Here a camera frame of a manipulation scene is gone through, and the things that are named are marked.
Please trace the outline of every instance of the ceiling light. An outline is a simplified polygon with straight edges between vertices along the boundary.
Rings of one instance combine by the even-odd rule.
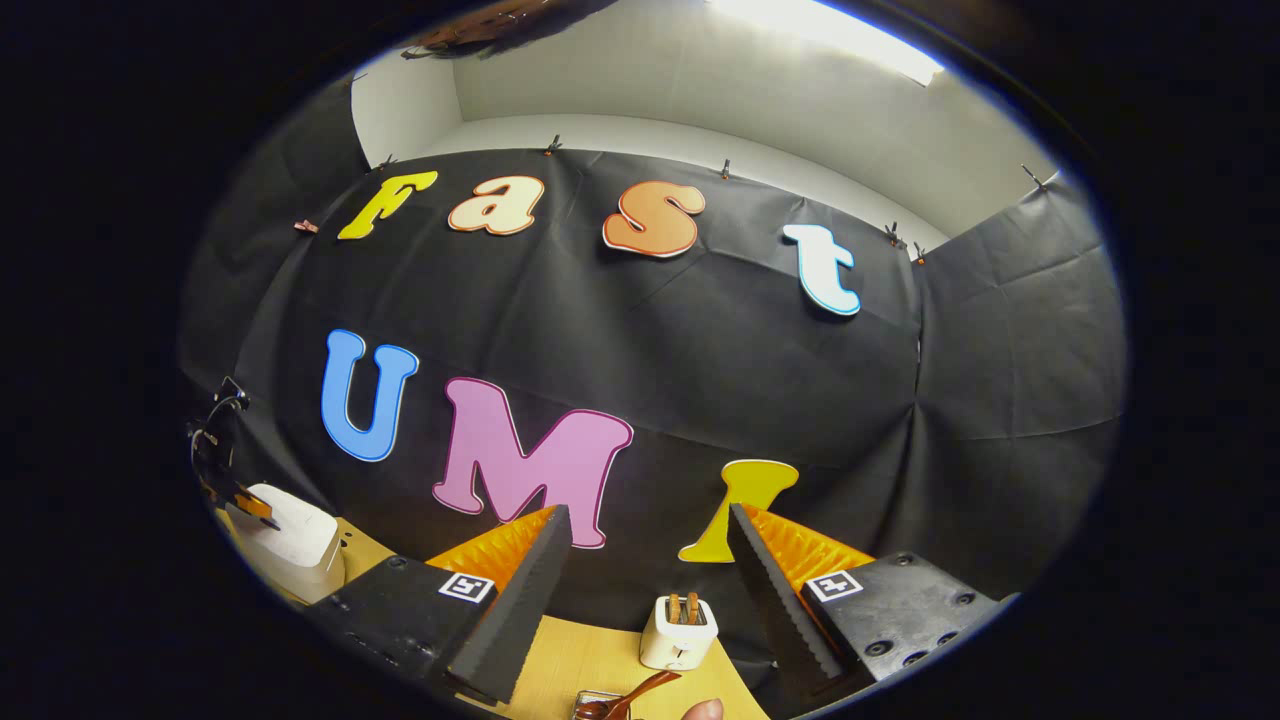
[[[810,42],[847,50],[928,86],[942,65],[915,47],[852,15],[813,0],[707,0],[717,10],[800,36]]]

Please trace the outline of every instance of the blue letter u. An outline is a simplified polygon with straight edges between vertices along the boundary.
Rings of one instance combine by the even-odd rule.
[[[365,356],[365,341],[348,331],[329,333],[329,363],[324,369],[320,391],[320,415],[329,437],[352,457],[366,462],[385,460],[396,446],[399,424],[399,401],[404,379],[417,372],[417,356],[403,347],[384,345],[374,351],[378,364],[378,391],[374,395],[374,421],[367,430],[358,430],[347,416],[351,395],[351,373],[356,360]]]

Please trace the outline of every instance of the pink letter m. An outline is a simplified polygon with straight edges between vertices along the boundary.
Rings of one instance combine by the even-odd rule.
[[[498,520],[509,523],[547,488],[544,506],[568,506],[573,547],[604,546],[600,500],[613,457],[631,445],[631,425],[604,413],[573,410],[525,455],[502,388],[453,378],[444,395],[453,404],[453,433],[444,482],[431,488],[435,500],[461,512],[480,514],[484,503],[475,495],[479,471]]]

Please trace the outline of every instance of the letter cutout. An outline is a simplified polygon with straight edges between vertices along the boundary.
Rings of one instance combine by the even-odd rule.
[[[449,227],[489,234],[515,234],[534,224],[534,205],[543,196],[543,181],[527,176],[493,178],[472,191],[479,197],[463,200],[449,213]]]
[[[672,258],[698,240],[698,223],[689,215],[707,209],[696,187],[649,181],[634,184],[618,199],[621,214],[604,219],[604,245],[654,258]]]
[[[383,187],[378,190],[374,199],[365,205],[365,209],[356,215],[356,219],[338,232],[338,240],[360,240],[374,232],[374,220],[385,220],[392,213],[408,200],[415,190],[431,187],[440,173],[417,173],[413,176],[396,176],[383,181]]]
[[[854,254],[836,245],[822,225],[782,225],[782,234],[800,254],[800,284],[814,302],[837,315],[852,315],[863,306],[858,293],[840,284],[840,268],[854,266]]]
[[[500,387],[453,378],[444,395],[453,404],[453,432],[444,480],[431,488],[435,500],[479,515],[484,510],[475,495],[479,474],[498,520],[509,523],[545,488],[544,506],[568,506],[573,547],[604,547],[600,500],[613,457],[631,445],[631,425],[604,413],[572,410],[525,455]]]
[[[378,462],[385,460],[396,447],[404,380],[417,372],[417,356],[394,345],[383,345],[374,351],[374,363],[378,364],[374,420],[367,430],[360,430],[347,415],[347,401],[351,396],[352,370],[356,360],[364,356],[365,341],[358,334],[348,331],[329,333],[329,361],[324,368],[320,389],[320,416],[338,447],[357,460]]]
[[[694,544],[681,548],[678,557],[685,562],[732,562],[728,550],[728,506],[741,502],[768,510],[778,493],[796,484],[800,471],[786,462],[773,460],[735,460],[721,470],[728,489],[710,524]]]

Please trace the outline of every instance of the yellow table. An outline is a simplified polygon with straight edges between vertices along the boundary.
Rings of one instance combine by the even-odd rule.
[[[390,550],[342,518],[338,518],[338,532],[347,543],[342,555],[348,583],[392,555]],[[641,665],[639,657],[640,633],[544,615],[511,703],[499,703],[489,710],[513,720],[566,720],[579,691],[625,694],[657,673]],[[727,720],[768,717],[742,684],[719,641],[712,644],[696,670],[640,696],[631,705],[631,716],[636,720],[680,720],[691,706],[713,697],[724,703]]]

